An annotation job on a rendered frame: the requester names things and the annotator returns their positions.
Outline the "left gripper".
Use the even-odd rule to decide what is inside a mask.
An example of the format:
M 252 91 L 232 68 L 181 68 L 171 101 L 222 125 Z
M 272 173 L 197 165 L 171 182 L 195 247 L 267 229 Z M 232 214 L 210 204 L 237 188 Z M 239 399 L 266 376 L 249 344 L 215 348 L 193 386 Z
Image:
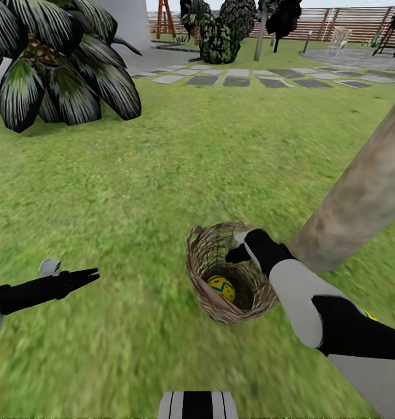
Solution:
M 70 292 L 100 278 L 97 268 L 82 271 L 63 271 L 58 276 L 46 276 L 23 284 L 23 301 L 33 307 L 53 299 L 64 299 Z

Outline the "wicker basket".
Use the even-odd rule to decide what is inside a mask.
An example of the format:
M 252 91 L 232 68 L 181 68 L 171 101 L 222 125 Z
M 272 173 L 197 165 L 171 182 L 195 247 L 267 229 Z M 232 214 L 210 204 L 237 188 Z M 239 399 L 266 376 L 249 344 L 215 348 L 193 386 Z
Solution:
M 199 304 L 211 319 L 224 325 L 261 317 L 280 302 L 267 277 L 260 277 L 262 274 L 260 270 L 256 269 L 251 276 L 248 276 L 240 268 L 240 263 L 233 264 L 226 263 L 223 260 L 220 261 L 219 250 L 224 247 L 223 242 L 226 243 L 225 249 L 233 250 L 236 229 L 238 231 L 251 231 L 257 228 L 240 222 L 221 222 L 208 228 L 202 228 L 196 224 L 190 229 L 186 238 L 188 246 L 186 268 L 189 281 L 199 299 Z M 230 234 L 222 236 L 221 230 L 230 231 Z M 190 244 L 190 239 L 194 233 L 197 233 L 198 237 Z M 215 254 L 211 256 L 210 253 Z M 211 259 L 213 264 L 210 261 Z M 234 272 L 232 277 L 239 280 L 242 290 L 245 290 L 245 298 L 247 299 L 245 308 L 241 302 L 241 289 L 238 289 L 235 299 L 231 303 L 206 283 L 207 278 L 217 270 L 229 275 Z

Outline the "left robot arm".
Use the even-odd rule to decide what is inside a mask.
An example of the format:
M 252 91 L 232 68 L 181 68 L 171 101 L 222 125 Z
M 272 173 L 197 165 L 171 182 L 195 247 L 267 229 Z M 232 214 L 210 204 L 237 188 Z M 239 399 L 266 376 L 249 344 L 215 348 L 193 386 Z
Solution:
M 92 275 L 98 271 L 97 268 L 59 272 L 60 265 L 60 260 L 47 258 L 38 269 L 41 278 L 12 287 L 0 286 L 0 330 L 3 315 L 53 299 L 64 299 L 73 290 L 100 278 L 99 274 Z

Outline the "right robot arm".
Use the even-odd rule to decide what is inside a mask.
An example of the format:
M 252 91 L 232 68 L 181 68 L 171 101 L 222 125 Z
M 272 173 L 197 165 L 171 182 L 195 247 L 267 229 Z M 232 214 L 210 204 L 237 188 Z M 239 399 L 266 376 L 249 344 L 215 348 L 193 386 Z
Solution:
M 383 419 L 395 419 L 395 329 L 363 315 L 266 231 L 235 235 L 226 263 L 252 261 L 266 276 L 297 338 L 319 349 Z

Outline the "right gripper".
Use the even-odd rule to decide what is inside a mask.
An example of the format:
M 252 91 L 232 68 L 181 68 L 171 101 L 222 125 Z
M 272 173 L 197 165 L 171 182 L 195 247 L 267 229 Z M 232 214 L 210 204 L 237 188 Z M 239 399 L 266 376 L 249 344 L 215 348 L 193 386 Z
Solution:
M 250 257 L 246 257 L 242 251 L 242 246 L 234 247 L 233 250 L 228 251 L 226 255 L 224 255 L 224 261 L 226 263 L 242 263 L 251 261 Z

